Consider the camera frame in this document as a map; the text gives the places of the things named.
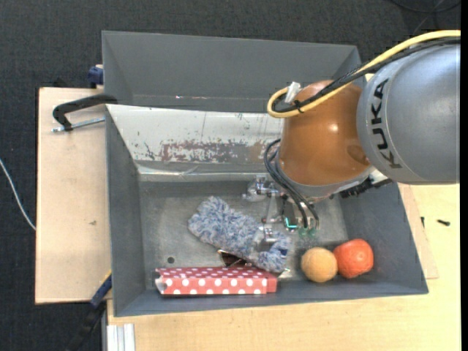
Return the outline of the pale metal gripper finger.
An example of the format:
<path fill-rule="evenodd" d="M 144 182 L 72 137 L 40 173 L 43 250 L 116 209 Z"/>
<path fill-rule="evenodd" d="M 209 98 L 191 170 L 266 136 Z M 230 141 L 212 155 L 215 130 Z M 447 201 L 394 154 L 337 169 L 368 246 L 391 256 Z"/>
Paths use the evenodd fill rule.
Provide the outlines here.
<path fill-rule="evenodd" d="M 242 194 L 243 200 L 264 200 L 267 197 L 276 197 L 281 194 L 277 183 L 269 177 L 257 175 L 251 180 Z"/>
<path fill-rule="evenodd" d="M 262 226 L 257 234 L 257 251 L 269 252 L 274 247 L 278 238 L 274 236 L 271 227 Z"/>

